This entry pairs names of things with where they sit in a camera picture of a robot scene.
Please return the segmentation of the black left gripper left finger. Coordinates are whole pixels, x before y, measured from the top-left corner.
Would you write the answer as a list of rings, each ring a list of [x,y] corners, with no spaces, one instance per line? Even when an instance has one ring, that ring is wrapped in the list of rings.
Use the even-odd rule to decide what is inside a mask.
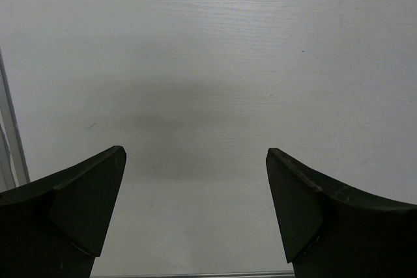
[[[90,277],[126,165],[113,146],[1,193],[2,277]]]

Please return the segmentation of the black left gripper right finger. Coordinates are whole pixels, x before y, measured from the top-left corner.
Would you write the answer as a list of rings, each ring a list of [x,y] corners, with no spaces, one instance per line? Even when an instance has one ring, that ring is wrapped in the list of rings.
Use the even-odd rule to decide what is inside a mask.
[[[296,277],[416,276],[414,204],[354,188],[278,148],[266,170]]]

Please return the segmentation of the grey metal table edge rail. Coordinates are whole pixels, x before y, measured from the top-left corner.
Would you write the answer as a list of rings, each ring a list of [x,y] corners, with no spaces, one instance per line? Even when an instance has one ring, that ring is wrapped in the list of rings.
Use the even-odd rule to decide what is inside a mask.
[[[12,189],[30,182],[7,73],[1,55],[1,174]]]

